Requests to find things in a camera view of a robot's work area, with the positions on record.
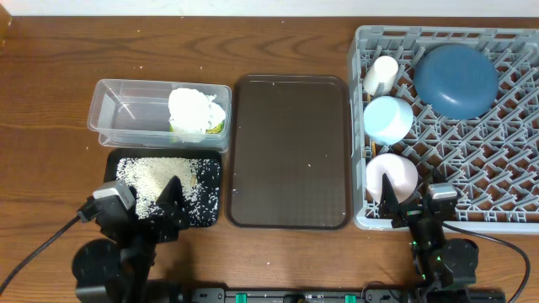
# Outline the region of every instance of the wood grain surface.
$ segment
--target wood grain surface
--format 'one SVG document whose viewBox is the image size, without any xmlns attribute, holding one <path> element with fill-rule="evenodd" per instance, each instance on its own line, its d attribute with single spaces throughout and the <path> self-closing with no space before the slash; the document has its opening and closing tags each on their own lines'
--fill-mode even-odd
<svg viewBox="0 0 539 303">
<path fill-rule="evenodd" d="M 539 28 L 539 19 L 15 18 L 0 56 L 0 279 L 71 220 L 103 180 L 111 149 L 86 126 L 99 79 L 230 87 L 248 73 L 345 79 L 346 52 L 363 24 Z M 336 232 L 248 230 L 223 214 L 221 208 L 211 228 L 159 245 L 151 277 L 191 286 L 343 290 L 415 279 L 407 232 L 362 231 L 352 223 Z M 76 224 L 0 301 L 77 301 L 72 257 L 99 237 L 94 223 Z M 539 263 L 538 237 L 500 237 Z M 475 286 L 501 288 L 509 298 L 524 262 L 508 248 L 474 241 L 480 247 Z M 539 275 L 532 271 L 519 302 L 537 301 Z"/>
</svg>

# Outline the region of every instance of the black tray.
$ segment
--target black tray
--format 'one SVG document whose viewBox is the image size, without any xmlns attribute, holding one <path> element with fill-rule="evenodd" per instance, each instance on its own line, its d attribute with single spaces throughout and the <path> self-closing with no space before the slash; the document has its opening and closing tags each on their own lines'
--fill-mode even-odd
<svg viewBox="0 0 539 303">
<path fill-rule="evenodd" d="M 196 172 L 197 181 L 204 182 L 204 190 L 201 192 L 200 204 L 190 204 L 187 211 L 190 213 L 195 210 L 196 206 L 204 206 L 206 212 L 200 212 L 199 219 L 190 215 L 190 225 L 192 227 L 209 227 L 217 221 L 219 208 L 221 207 L 221 175 L 222 164 L 221 155 L 217 151 L 196 151 L 196 150 L 174 150 L 174 149 L 137 149 L 137 148 L 119 148 L 113 150 L 107 159 L 107 167 L 104 172 L 104 181 L 110 182 L 116 180 L 116 170 L 118 163 L 123 158 L 143 158 L 143 157 L 168 157 L 168 158 L 184 158 L 184 159 L 210 159 L 219 163 L 218 167 L 210 166 L 202 174 L 202 168 Z M 210 193 L 216 193 L 217 200 L 210 200 Z"/>
<path fill-rule="evenodd" d="M 336 77 L 237 81 L 227 218 L 236 226 L 337 230 L 351 218 L 350 107 Z"/>
</svg>

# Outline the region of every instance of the black wire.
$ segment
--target black wire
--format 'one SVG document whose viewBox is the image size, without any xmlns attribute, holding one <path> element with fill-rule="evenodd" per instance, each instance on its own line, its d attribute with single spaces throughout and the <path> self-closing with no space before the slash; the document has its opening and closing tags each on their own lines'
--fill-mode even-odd
<svg viewBox="0 0 539 303">
<path fill-rule="evenodd" d="M 26 266 L 26 264 L 28 264 L 30 261 L 32 261 L 33 258 L 35 258 L 37 255 L 43 252 L 47 247 L 49 247 L 49 245 L 51 245 L 56 239 L 58 239 L 61 236 L 61 234 L 66 232 L 69 229 L 69 227 L 73 226 L 73 224 L 77 223 L 80 219 L 81 217 L 79 216 L 76 216 L 75 218 L 73 218 L 71 221 L 69 221 L 69 223 L 67 223 L 64 227 L 62 227 L 56 234 L 54 234 L 54 236 L 52 236 L 49 240 L 47 240 L 47 242 L 43 243 L 40 247 L 34 250 L 33 253 L 31 253 L 28 257 L 26 257 L 26 259 L 24 259 L 21 263 L 19 263 L 19 265 L 17 265 L 17 267 L 11 272 L 11 274 L 9 274 L 9 276 L 3 281 L 2 286 L 0 286 L 0 295 L 2 295 L 2 293 L 6 290 L 6 287 L 8 287 L 9 282 L 11 282 L 13 278 L 15 278 L 15 275 L 17 275 L 19 271 L 23 269 L 24 266 Z"/>
<path fill-rule="evenodd" d="M 509 247 L 511 249 L 514 249 L 515 251 L 517 251 L 523 258 L 524 258 L 524 262 L 526 263 L 526 272 L 524 273 L 524 278 L 522 279 L 522 282 L 520 282 L 520 285 L 519 285 L 519 288 L 516 290 L 515 294 L 511 297 L 510 300 L 507 301 L 507 303 L 514 303 L 516 302 L 516 299 L 519 297 L 519 295 L 522 293 L 522 291 L 524 290 L 524 288 L 526 287 L 526 284 L 528 283 L 528 279 L 530 278 L 530 273 L 531 273 L 531 264 L 530 264 L 530 259 L 528 258 L 528 256 L 526 255 L 526 253 L 520 249 L 519 247 L 517 247 L 516 245 L 514 244 L 511 244 L 509 242 L 506 242 L 504 240 L 500 240 L 498 238 L 495 238 L 495 237 L 491 237 L 491 236 L 487 236 L 487 235 L 484 235 L 484 234 L 480 234 L 478 232 L 474 232 L 474 231 L 467 231 L 467 230 L 463 230 L 461 228 L 458 228 L 458 227 L 454 227 L 454 226 L 450 226 L 449 224 L 447 223 L 442 223 L 441 224 L 443 227 L 447 228 L 447 229 L 450 229 L 452 231 L 458 231 L 460 233 L 463 233 L 465 235 L 469 235 L 469 236 L 474 236 L 474 237 L 480 237 L 482 239 L 486 239 L 486 240 L 490 240 L 492 242 L 496 242 L 498 244 L 501 244 L 501 245 L 504 245 L 506 247 Z"/>
<path fill-rule="evenodd" d="M 369 283 L 367 283 L 367 285 L 365 285 L 365 287 L 363 287 L 363 290 L 361 290 L 361 299 L 365 299 L 365 295 L 364 295 L 364 292 L 366 289 L 369 288 L 369 286 L 371 286 L 372 284 L 382 284 L 382 285 L 386 285 L 385 283 L 381 282 L 381 281 L 371 281 Z M 400 302 L 400 299 L 395 295 L 393 294 L 393 291 L 392 290 L 387 290 L 389 291 L 389 294 L 393 297 L 393 299 L 395 299 L 396 301 Z"/>
</svg>

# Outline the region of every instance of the plastic bin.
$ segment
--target plastic bin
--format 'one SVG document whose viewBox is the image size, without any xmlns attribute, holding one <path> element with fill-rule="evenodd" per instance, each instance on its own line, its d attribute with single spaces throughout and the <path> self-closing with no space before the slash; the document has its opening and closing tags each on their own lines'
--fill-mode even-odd
<svg viewBox="0 0 539 303">
<path fill-rule="evenodd" d="M 216 95 L 227 114 L 219 134 L 174 134 L 168 119 L 168 96 L 176 88 L 193 88 Z M 197 148 L 225 152 L 230 139 L 232 91 L 216 84 L 142 80 L 100 80 L 93 93 L 88 128 L 100 133 L 104 146 Z"/>
<path fill-rule="evenodd" d="M 435 47 L 451 43 L 481 51 L 498 71 L 498 96 L 491 110 L 478 118 L 453 120 L 436 114 L 415 92 L 416 64 Z M 539 30 L 409 26 L 356 30 L 348 53 L 354 223 L 361 229 L 391 230 L 391 221 L 380 218 L 365 182 L 372 150 L 363 127 L 367 101 L 362 81 L 378 56 L 398 61 L 390 94 L 408 101 L 415 115 L 408 135 L 378 153 L 408 158 L 423 176 L 433 167 L 445 174 L 462 196 L 453 226 L 539 233 Z"/>
</svg>

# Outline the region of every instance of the black cable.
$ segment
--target black cable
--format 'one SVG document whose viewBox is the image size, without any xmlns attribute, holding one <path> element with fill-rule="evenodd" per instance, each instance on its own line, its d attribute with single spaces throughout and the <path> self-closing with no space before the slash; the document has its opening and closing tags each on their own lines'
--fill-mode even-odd
<svg viewBox="0 0 539 303">
<path fill-rule="evenodd" d="M 69 223 L 67 223 L 64 227 L 62 227 L 54 236 L 52 236 L 47 242 L 43 243 L 40 247 L 38 247 L 36 250 L 34 250 L 33 253 L 31 253 L 26 259 L 24 259 L 15 269 L 9 274 L 9 276 L 3 281 L 2 286 L 0 286 L 0 295 L 6 290 L 6 287 L 8 287 L 9 282 L 19 273 L 21 269 L 23 269 L 26 264 L 28 264 L 30 261 L 32 261 L 33 258 L 35 258 L 37 255 L 39 255 L 41 252 L 43 252 L 49 245 L 51 245 L 56 239 L 58 239 L 61 234 L 66 232 L 69 227 L 73 226 L 73 224 L 77 223 L 81 217 L 76 216 L 73 218 Z"/>
<path fill-rule="evenodd" d="M 531 264 L 530 264 L 530 259 L 528 258 L 526 253 L 522 249 L 517 247 L 516 245 L 511 244 L 509 242 L 506 242 L 504 240 L 500 240 L 500 239 L 495 238 L 495 237 L 487 236 L 487 235 L 480 234 L 480 233 L 474 232 L 474 231 L 463 230 L 463 229 L 460 229 L 458 227 L 450 226 L 449 224 L 443 223 L 443 222 L 442 222 L 441 225 L 443 227 L 447 228 L 447 229 L 452 230 L 452 231 L 458 231 L 458 232 L 463 233 L 465 235 L 474 236 L 474 237 L 480 237 L 482 239 L 490 240 L 492 242 L 496 242 L 498 244 L 504 245 L 506 247 L 514 249 L 515 251 L 517 251 L 524 258 L 524 262 L 526 263 L 526 272 L 524 273 L 524 278 L 522 279 L 522 282 L 520 282 L 519 288 L 516 290 L 515 294 L 511 297 L 510 300 L 507 301 L 507 303 L 516 302 L 516 299 L 522 293 L 522 290 L 524 290 L 524 288 L 526 287 L 526 284 L 528 283 L 528 279 L 530 278 Z"/>
<path fill-rule="evenodd" d="M 367 283 L 367 285 L 365 285 L 365 287 L 363 287 L 363 290 L 361 290 L 361 299 L 365 299 L 365 295 L 364 295 L 364 292 L 366 289 L 369 288 L 369 286 L 371 286 L 372 284 L 382 284 L 382 285 L 386 285 L 385 283 L 381 282 L 381 281 L 371 281 L 369 283 Z M 395 295 L 393 294 L 393 291 L 392 290 L 387 290 L 389 291 L 389 294 L 393 297 L 393 299 L 395 299 L 396 301 L 400 302 L 400 299 Z"/>
</svg>

